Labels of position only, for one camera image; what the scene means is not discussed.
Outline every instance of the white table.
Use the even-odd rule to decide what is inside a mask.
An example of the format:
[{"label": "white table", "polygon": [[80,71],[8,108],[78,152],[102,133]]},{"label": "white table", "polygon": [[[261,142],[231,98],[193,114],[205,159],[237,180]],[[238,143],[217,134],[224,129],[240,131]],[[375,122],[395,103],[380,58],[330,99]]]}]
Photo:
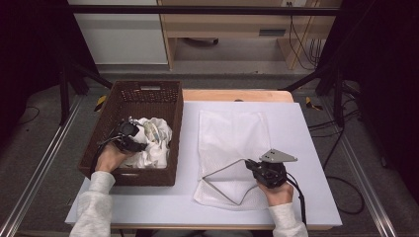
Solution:
[{"label": "white table", "polygon": [[[297,179],[306,202],[309,229],[342,225],[321,169],[299,104],[272,102],[185,102],[180,135],[179,164],[174,187],[113,187],[113,228],[273,229],[268,210],[229,211],[204,206],[193,200],[198,184],[198,114],[200,110],[264,112],[273,148],[298,158],[286,163]],[[85,179],[79,195],[88,190]],[[76,221],[77,199],[65,220]],[[295,192],[295,214],[300,218]]]}]

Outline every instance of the cable on floor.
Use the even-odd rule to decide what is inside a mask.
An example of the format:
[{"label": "cable on floor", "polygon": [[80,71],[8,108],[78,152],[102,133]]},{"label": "cable on floor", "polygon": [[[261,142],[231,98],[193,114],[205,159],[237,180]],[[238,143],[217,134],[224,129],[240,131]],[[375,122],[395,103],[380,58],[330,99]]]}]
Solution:
[{"label": "cable on floor", "polygon": [[[349,99],[349,100],[347,100],[346,102],[344,102],[344,103],[342,104],[342,107],[345,107],[345,105],[346,105],[346,104],[348,104],[348,103],[350,103],[350,102],[353,102],[353,101],[355,101],[355,100],[354,100],[354,99]],[[346,115],[344,115],[344,116],[343,116],[343,118],[347,118],[347,117],[350,117],[350,116],[352,116],[352,115],[356,115],[356,114],[358,114],[358,113],[359,113],[359,110],[354,110],[354,111],[352,111],[352,112],[347,113]],[[329,134],[329,135],[325,135],[325,136],[312,136],[312,137],[328,137],[328,136],[331,136],[331,135],[336,135],[336,134],[339,134],[338,138],[336,139],[335,143],[334,143],[334,144],[333,144],[333,146],[332,146],[332,149],[329,151],[329,154],[327,155],[325,162],[324,162],[324,163],[323,163],[323,165],[322,165],[323,171],[325,171],[325,170],[326,170],[327,164],[329,163],[330,158],[332,157],[333,152],[335,151],[335,149],[336,149],[337,145],[339,144],[340,139],[342,138],[342,135],[343,135],[343,133],[344,133],[344,131],[345,131],[345,123],[346,123],[347,121],[348,121],[348,120],[344,120],[344,123],[343,123],[342,129],[341,129],[340,131],[337,131],[337,132],[333,133],[333,134]],[[331,121],[327,121],[327,122],[324,122],[324,123],[321,123],[321,124],[317,124],[317,125],[313,125],[313,126],[310,126],[310,127],[311,127],[311,128],[314,128],[314,129],[324,129],[324,128],[327,128],[327,127],[329,127],[329,126],[334,125],[335,123],[336,123],[336,121],[335,121],[335,120],[331,120]],[[353,184],[351,184],[350,182],[348,182],[348,181],[346,181],[346,180],[344,180],[344,179],[342,179],[342,178],[335,177],[335,176],[326,176],[326,179],[330,179],[330,180],[337,180],[337,181],[340,181],[340,182],[342,182],[342,183],[344,183],[344,184],[348,185],[348,186],[349,186],[349,187],[351,187],[353,190],[355,190],[355,192],[358,194],[358,196],[359,196],[359,197],[360,197],[360,199],[361,199],[361,207],[360,207],[359,209],[355,210],[355,211],[345,210],[345,209],[343,209],[343,208],[341,208],[341,207],[339,206],[338,202],[336,202],[336,201],[335,201],[335,202],[336,202],[336,207],[338,208],[338,210],[339,210],[339,211],[341,211],[341,212],[343,212],[343,213],[346,213],[346,214],[356,215],[356,214],[361,213],[361,212],[364,210],[364,208],[365,208],[365,200],[364,200],[363,195],[361,194],[361,192],[358,190],[358,188],[357,188],[356,186],[354,186]]]},{"label": "cable on floor", "polygon": [[18,125],[23,125],[23,124],[26,124],[26,123],[28,123],[28,122],[31,122],[31,121],[33,121],[34,119],[36,119],[37,118],[37,116],[40,114],[40,109],[38,109],[37,107],[26,107],[26,109],[35,109],[36,111],[37,111],[37,114],[36,115],[34,115],[34,117],[33,118],[31,118],[31,119],[28,119],[28,120],[26,120],[26,121],[22,121],[22,122],[19,122],[18,123]]}]

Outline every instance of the wire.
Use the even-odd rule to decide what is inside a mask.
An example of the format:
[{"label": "wire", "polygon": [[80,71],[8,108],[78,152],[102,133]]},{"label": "wire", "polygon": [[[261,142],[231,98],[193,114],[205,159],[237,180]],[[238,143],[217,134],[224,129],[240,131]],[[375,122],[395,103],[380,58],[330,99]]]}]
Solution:
[{"label": "wire", "polygon": [[338,138],[336,139],[335,143],[333,144],[332,149],[330,150],[329,154],[327,155],[326,161],[324,162],[324,164],[322,166],[323,171],[326,169],[327,163],[329,163],[330,157],[332,157],[332,154],[335,151],[336,146],[338,145],[339,140],[341,139],[344,130],[345,130],[345,124],[342,126],[342,130],[340,131],[340,134],[339,134]]},{"label": "wire", "polygon": [[[346,102],[344,102],[344,103],[342,104],[342,107],[345,107],[345,105],[346,105],[346,104],[348,104],[348,103],[350,103],[350,102],[353,102],[353,101],[355,101],[355,100],[354,100],[354,99],[347,100]],[[344,118],[349,117],[349,116],[352,116],[352,115],[355,115],[355,114],[357,114],[358,112],[359,112],[359,110],[353,110],[353,111],[351,111],[351,112],[347,113],[346,115],[344,115]],[[337,145],[339,144],[339,141],[340,141],[340,139],[341,139],[341,137],[342,137],[342,135],[343,135],[343,133],[344,133],[344,131],[345,131],[345,123],[346,123],[346,122],[347,122],[347,120],[344,120],[344,123],[343,123],[342,129],[341,129],[340,131],[337,131],[337,132],[335,132],[335,133],[334,133],[334,134],[339,133],[339,136],[338,136],[338,138],[336,139],[335,143],[333,144],[332,149],[329,151],[329,154],[327,155],[327,158],[326,158],[326,160],[325,160],[324,164],[322,165],[323,171],[325,171],[325,170],[326,170],[327,164],[329,163],[330,158],[332,157],[333,152],[335,151],[335,149],[336,149]],[[335,123],[335,120],[332,120],[332,121],[328,121],[328,122],[321,123],[321,124],[319,124],[319,125],[315,125],[314,127],[318,127],[318,126],[319,126],[319,127],[322,127],[322,126],[323,126],[323,125],[325,125],[325,124],[327,124],[327,125],[330,125],[330,126],[331,126],[331,125],[333,125],[334,123]],[[343,213],[346,213],[346,214],[356,215],[356,214],[361,213],[361,212],[364,210],[364,208],[365,208],[365,200],[364,200],[363,195],[361,194],[361,192],[358,190],[358,188],[357,188],[357,187],[355,187],[355,186],[354,186],[353,184],[351,184],[350,182],[348,182],[348,181],[346,181],[346,180],[344,180],[344,179],[342,179],[342,178],[339,178],[339,177],[335,177],[335,176],[326,176],[326,178],[327,178],[327,179],[332,179],[332,180],[338,180],[338,181],[340,181],[340,182],[342,182],[342,183],[344,183],[344,184],[348,185],[348,186],[349,186],[349,187],[351,187],[353,190],[355,190],[355,192],[357,192],[358,196],[359,196],[359,197],[360,197],[360,199],[361,199],[361,207],[360,207],[359,209],[355,210],[355,211],[349,211],[349,210],[342,209],[341,207],[339,207],[339,204],[338,204],[338,203],[336,202],[336,200],[335,200],[336,207],[338,208],[338,210],[339,210],[339,211],[341,211],[341,212],[343,212]]]},{"label": "wire", "polygon": [[[298,54],[295,52],[295,49],[293,49],[293,43],[291,42],[291,32],[292,32],[292,30],[295,31],[295,28],[293,27],[293,16],[290,16],[290,20],[291,21],[290,21],[290,31],[289,31],[289,34],[290,34],[290,36],[289,36],[289,42],[290,42],[291,50],[293,51],[293,54],[295,54],[296,60],[298,61],[299,65],[302,68],[304,68],[305,70],[314,70],[315,68],[307,68],[307,67],[303,66],[302,63],[301,63],[301,61],[299,60]],[[302,46],[302,42],[299,40],[298,34],[296,32],[295,32],[295,35],[298,38],[299,43],[301,44],[301,47],[302,47],[302,50],[304,51],[305,56],[307,56],[307,53],[305,52],[304,47]]]},{"label": "wire", "polygon": [[[288,7],[291,7],[292,5],[293,5],[293,3],[287,4]],[[299,45],[301,46],[301,49],[302,49],[302,51],[305,54],[305,57],[307,58],[308,62],[313,66],[313,68],[307,68],[307,67],[303,66],[302,63],[301,63],[301,61],[299,60],[299,56],[295,52],[295,49],[293,48],[293,44],[292,44],[292,41],[291,41],[291,37],[292,37],[291,34],[292,34],[292,32],[294,32],[294,34],[295,34],[295,36],[296,36],[296,38],[297,38],[297,40],[299,42]],[[317,39],[316,52],[315,52],[315,55],[312,56],[313,48],[314,48],[314,41],[315,41],[315,39],[312,39],[311,40],[310,56],[308,56],[307,52],[305,51],[305,47],[304,47],[304,45],[302,43],[302,40],[299,38],[298,33],[296,32],[295,26],[293,25],[293,15],[290,15],[290,31],[289,31],[290,47],[291,47],[291,50],[293,51],[293,53],[295,54],[295,57],[296,57],[299,65],[302,68],[304,68],[305,70],[315,70],[317,68],[317,64],[318,64],[318,61],[320,59],[321,39]]]},{"label": "wire", "polygon": [[229,165],[226,165],[225,167],[223,167],[223,168],[221,168],[221,169],[218,169],[218,170],[216,170],[216,171],[214,171],[214,172],[212,172],[212,173],[210,173],[210,174],[208,174],[208,175],[203,176],[203,179],[205,179],[206,177],[211,176],[211,175],[213,175],[213,174],[215,174],[215,173],[218,173],[218,172],[220,172],[220,171],[223,171],[223,170],[227,169],[228,167],[230,167],[230,166],[232,166],[232,165],[237,164],[237,163],[238,163],[238,162],[240,162],[240,161],[245,161],[245,160],[246,160],[246,159],[238,159],[238,160],[234,161],[233,163],[231,163],[231,164],[229,164]]},{"label": "wire", "polygon": [[291,178],[293,178],[293,181],[298,185],[298,183],[296,182],[296,179],[293,177],[292,174],[290,174],[290,173],[287,172],[287,175],[289,175]]},{"label": "wire", "polygon": [[356,214],[359,214],[359,213],[363,212],[363,210],[364,210],[364,208],[365,208],[365,205],[366,205],[366,202],[365,202],[365,200],[364,200],[364,198],[363,198],[363,195],[362,195],[362,194],[361,194],[361,192],[357,189],[357,187],[355,187],[353,184],[351,184],[351,183],[349,183],[348,181],[346,181],[346,180],[344,180],[344,179],[341,179],[341,178],[339,178],[339,177],[335,177],[335,176],[326,176],[326,178],[327,178],[327,179],[329,179],[329,180],[337,180],[337,181],[340,181],[340,182],[342,182],[342,183],[344,183],[344,184],[348,185],[348,186],[349,186],[349,187],[351,187],[353,190],[355,190],[355,192],[357,192],[358,196],[359,196],[359,197],[360,197],[360,199],[361,199],[361,207],[360,207],[358,210],[356,210],[356,211],[349,211],[349,210],[342,209],[341,207],[339,207],[339,204],[335,201],[335,203],[336,203],[336,206],[337,206],[338,210],[340,210],[340,211],[342,211],[342,212],[344,212],[344,213],[346,213],[346,214],[352,214],[352,215],[356,215]]},{"label": "wire", "polygon": [[19,122],[17,125],[23,125],[23,124],[26,124],[26,123],[28,123],[28,122],[31,122],[31,121],[33,121],[34,119],[36,119],[37,118],[37,116],[40,114],[40,109],[38,109],[37,107],[26,107],[26,109],[35,109],[35,110],[37,110],[37,114],[36,115],[34,115],[34,117],[33,118],[31,118],[31,119],[29,119],[29,120],[26,120],[26,121],[22,121],[22,122]]},{"label": "wire", "polygon": [[333,135],[339,134],[339,133],[341,133],[341,132],[342,132],[342,131],[336,131],[336,132],[331,133],[331,134],[328,134],[328,135],[312,135],[311,137],[324,138],[324,137],[330,137],[330,136],[333,136]]},{"label": "wire", "polygon": [[298,194],[299,194],[298,198],[299,198],[299,202],[300,202],[300,205],[301,205],[301,221],[306,226],[307,225],[307,220],[305,218],[305,199],[304,199],[304,195],[302,194],[302,191],[301,191],[301,189],[299,188],[299,186],[296,182],[292,181],[289,178],[287,178],[287,181],[290,184],[292,184],[296,188],[296,190],[298,191]]},{"label": "wire", "polygon": [[235,205],[241,205],[241,203],[243,203],[244,199],[246,198],[247,194],[253,190],[256,189],[258,186],[252,186],[250,189],[248,189],[246,191],[246,193],[243,195],[243,198],[241,199],[241,201],[239,203],[237,203],[236,201],[234,201],[233,199],[231,199],[230,197],[228,197],[223,191],[221,191],[220,189],[218,189],[216,186],[214,186],[211,182],[207,181],[204,177],[202,178],[202,181],[206,182],[211,188],[213,188],[214,190],[216,190],[219,194],[221,194],[223,197],[227,198],[229,201],[233,202]]},{"label": "wire", "polygon": [[[354,110],[354,111],[351,111],[351,112],[347,113],[346,115],[344,115],[345,121],[351,120],[352,116],[358,115],[359,113],[360,113],[360,110]],[[333,126],[335,124],[336,124],[336,121],[331,120],[331,121],[323,122],[323,123],[316,124],[316,125],[310,125],[308,127],[308,129],[310,131],[316,131],[316,130],[320,130],[320,129],[324,129],[324,128]]]}]

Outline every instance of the person's hand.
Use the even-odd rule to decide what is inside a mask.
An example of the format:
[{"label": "person's hand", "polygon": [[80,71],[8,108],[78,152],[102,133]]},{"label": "person's hand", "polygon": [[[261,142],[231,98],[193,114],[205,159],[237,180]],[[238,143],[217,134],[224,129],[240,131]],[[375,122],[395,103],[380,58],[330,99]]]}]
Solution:
[{"label": "person's hand", "polygon": [[109,142],[99,156],[95,170],[111,173],[133,154],[132,152],[122,152],[114,142]]},{"label": "person's hand", "polygon": [[269,206],[293,202],[293,186],[287,182],[274,189],[268,189],[259,182],[258,186],[265,193]]}]

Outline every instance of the crumpled white cloth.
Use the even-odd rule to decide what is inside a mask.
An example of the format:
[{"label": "crumpled white cloth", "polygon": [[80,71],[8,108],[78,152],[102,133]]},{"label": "crumpled white cloth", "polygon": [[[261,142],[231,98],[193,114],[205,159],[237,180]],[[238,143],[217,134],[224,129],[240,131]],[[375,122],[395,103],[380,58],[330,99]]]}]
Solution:
[{"label": "crumpled white cloth", "polygon": [[264,113],[200,111],[200,179],[194,199],[230,210],[266,208],[265,195],[241,160],[259,161],[269,149]]},{"label": "crumpled white cloth", "polygon": [[[167,167],[167,158],[169,157],[168,143],[172,139],[172,129],[167,124],[166,120],[162,118],[141,118],[133,119],[138,122],[138,134],[132,139],[139,143],[146,143],[147,147],[144,151],[135,153],[133,156],[123,161],[120,167],[132,168],[157,168],[164,169]],[[158,131],[158,140],[154,137],[147,136],[144,131],[144,124],[151,122]]]}]

